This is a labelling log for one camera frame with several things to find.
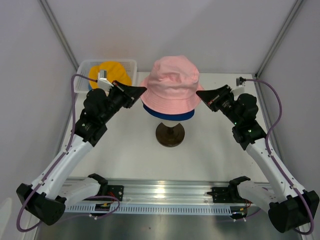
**white wall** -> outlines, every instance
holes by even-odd
[[[13,200],[1,240],[18,240],[16,189],[38,176],[57,151],[74,70],[37,1],[1,1],[0,23],[0,208]]]
[[[308,191],[320,195],[320,1],[306,1],[261,79],[282,100],[276,135],[285,164]],[[264,94],[275,120],[275,97],[266,89]],[[315,222],[320,236],[320,208]]]
[[[186,55],[203,73],[254,73],[295,0],[48,0],[77,61]]]

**pink bucket hat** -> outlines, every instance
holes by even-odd
[[[194,110],[201,101],[196,91],[204,90],[199,84],[197,67],[182,55],[157,60],[140,86],[147,88],[142,102],[158,113],[169,115]]]

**metal beam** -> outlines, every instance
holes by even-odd
[[[265,70],[267,64],[270,62],[271,58],[274,56],[275,52],[279,48],[282,40],[284,39],[285,35],[287,34],[290,26],[296,19],[299,11],[301,10],[303,4],[306,2],[306,0],[296,0],[292,9],[290,10],[286,20],[284,21],[280,31],[278,32],[276,38],[274,39],[271,47],[269,48],[266,56],[264,57],[258,71],[256,72],[255,76],[257,79],[260,78],[263,71]]]
[[[65,54],[67,55],[67,57],[69,58],[72,66],[74,67],[75,71],[78,70],[79,68],[79,64],[75,58],[74,53],[72,52],[70,45],[64,35],[64,33],[62,32],[58,21],[54,15],[54,13],[52,12],[47,0],[38,0],[38,3],[40,4],[43,13],[45,14],[45,16],[47,17],[54,33],[56,34],[59,42],[61,43],[63,50],[65,51]]]

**brown round base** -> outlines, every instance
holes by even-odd
[[[160,123],[155,130],[155,136],[161,145],[172,148],[182,143],[185,138],[185,129],[180,123],[174,127]]]

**white basket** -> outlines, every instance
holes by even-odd
[[[131,78],[132,85],[136,82],[137,76],[137,62],[133,59],[99,59],[99,60],[84,60],[76,72],[77,74],[88,77],[89,71],[93,66],[100,65],[103,62],[114,61],[121,63],[126,73]],[[86,94],[89,91],[88,80],[82,77],[75,77],[74,79],[74,92],[77,94]]]

